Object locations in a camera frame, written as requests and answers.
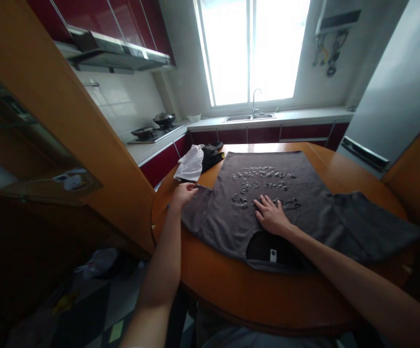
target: black cloth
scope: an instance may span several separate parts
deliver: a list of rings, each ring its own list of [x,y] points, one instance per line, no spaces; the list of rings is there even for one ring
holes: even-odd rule
[[[218,152],[223,147],[222,142],[216,142],[213,145],[207,145],[202,148],[202,173],[220,163],[224,159],[224,152]]]
[[[182,221],[216,250],[254,268],[315,272],[296,247],[260,225],[253,204],[260,194],[281,200],[291,223],[360,263],[381,261],[420,238],[420,227],[361,192],[332,195],[301,151],[228,153],[214,190],[200,187],[183,208]]]

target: bright window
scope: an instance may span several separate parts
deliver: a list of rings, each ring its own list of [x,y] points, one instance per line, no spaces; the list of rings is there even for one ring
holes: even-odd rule
[[[212,106],[292,98],[309,0],[196,0]]]

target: refrigerator door handle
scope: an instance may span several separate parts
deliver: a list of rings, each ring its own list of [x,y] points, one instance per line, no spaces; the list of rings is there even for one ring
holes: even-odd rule
[[[378,171],[382,172],[389,164],[389,160],[384,158],[363,145],[353,141],[349,137],[345,136],[341,142],[341,145],[350,151],[353,155],[357,156],[364,162],[370,164]]]

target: wooden door frame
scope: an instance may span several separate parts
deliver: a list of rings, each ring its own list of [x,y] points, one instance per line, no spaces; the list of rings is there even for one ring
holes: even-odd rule
[[[155,191],[24,0],[0,0],[0,82],[103,184],[85,202],[151,254]]]

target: refrigerator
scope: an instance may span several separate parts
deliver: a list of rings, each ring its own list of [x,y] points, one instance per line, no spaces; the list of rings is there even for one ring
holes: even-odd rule
[[[381,179],[420,133],[420,0],[410,0],[337,152]]]

